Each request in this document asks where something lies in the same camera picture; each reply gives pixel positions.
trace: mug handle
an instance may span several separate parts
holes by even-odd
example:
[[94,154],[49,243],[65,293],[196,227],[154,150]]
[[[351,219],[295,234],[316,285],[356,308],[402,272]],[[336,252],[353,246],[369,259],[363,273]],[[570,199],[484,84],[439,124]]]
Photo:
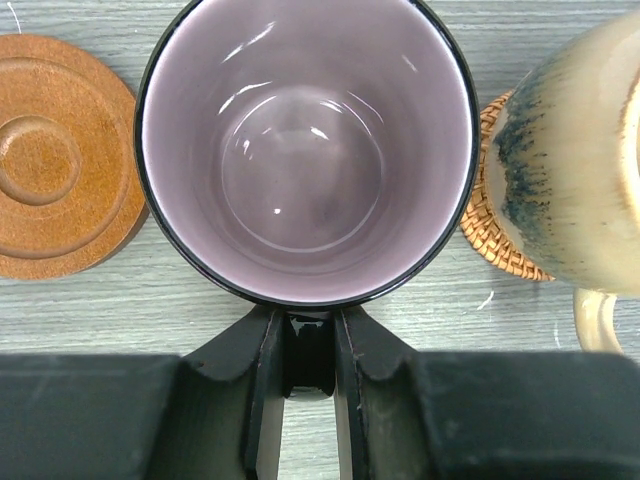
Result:
[[573,315],[580,346],[584,350],[622,353],[613,327],[616,295],[576,288]]

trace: rattan coaster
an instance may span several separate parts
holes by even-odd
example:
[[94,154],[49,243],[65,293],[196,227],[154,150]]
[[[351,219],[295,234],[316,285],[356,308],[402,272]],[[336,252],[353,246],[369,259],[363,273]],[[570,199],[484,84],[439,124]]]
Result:
[[484,183],[485,156],[489,146],[489,137],[498,114],[511,93],[494,100],[482,111],[482,148],[478,175],[476,177],[471,201],[462,217],[460,226],[472,247],[492,265],[518,277],[535,281],[553,280],[551,275],[538,268],[531,260],[520,253],[495,221],[487,202]]
[[99,60],[36,35],[0,36],[0,275],[96,265],[146,214],[135,99]]

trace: wooden tabletop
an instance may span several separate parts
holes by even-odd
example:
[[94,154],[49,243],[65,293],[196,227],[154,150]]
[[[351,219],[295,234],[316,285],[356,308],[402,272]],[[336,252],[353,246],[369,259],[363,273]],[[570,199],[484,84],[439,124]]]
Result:
[[[96,55],[137,91],[164,28],[185,1],[14,0],[0,33],[51,35]],[[571,37],[638,7],[637,0],[433,0],[460,43],[484,106]],[[572,289],[489,266],[457,232],[408,285],[368,312],[419,349],[571,350]],[[616,311],[622,344],[640,360],[640,300]],[[56,281],[0,279],[0,352],[188,353],[251,305],[192,269],[150,219],[108,262]],[[337,479],[333,402],[288,402],[280,478]]]

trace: ceramic mug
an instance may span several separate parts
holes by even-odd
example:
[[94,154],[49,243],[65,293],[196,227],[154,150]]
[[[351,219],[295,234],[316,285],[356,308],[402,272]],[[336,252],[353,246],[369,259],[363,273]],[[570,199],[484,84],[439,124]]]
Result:
[[486,187],[499,225],[577,288],[587,350],[620,352],[616,294],[640,296],[640,11],[533,70],[498,117]]
[[135,120],[174,246],[221,287],[296,311],[376,298],[433,259],[478,132],[463,56],[419,0],[192,2]]

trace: mug bottom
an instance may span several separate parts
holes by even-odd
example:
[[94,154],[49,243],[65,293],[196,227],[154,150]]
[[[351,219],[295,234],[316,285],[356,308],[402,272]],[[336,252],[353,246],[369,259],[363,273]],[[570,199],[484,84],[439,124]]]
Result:
[[230,123],[222,152],[227,206],[265,245],[327,250],[373,213],[383,154],[364,115],[344,97],[314,87],[279,89]]

